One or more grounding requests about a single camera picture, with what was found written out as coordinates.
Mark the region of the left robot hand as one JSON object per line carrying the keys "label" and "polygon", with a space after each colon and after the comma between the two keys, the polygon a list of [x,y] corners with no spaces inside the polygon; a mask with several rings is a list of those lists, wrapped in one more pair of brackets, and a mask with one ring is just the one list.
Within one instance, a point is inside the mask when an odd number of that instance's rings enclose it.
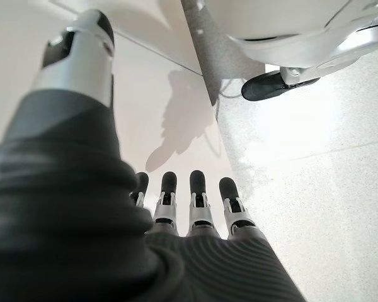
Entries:
{"label": "left robot hand", "polygon": [[175,173],[144,208],[148,176],[120,157],[114,50],[108,18],[81,13],[47,43],[0,144],[0,301],[303,301],[231,178],[219,183],[227,239],[199,170],[187,236]]}

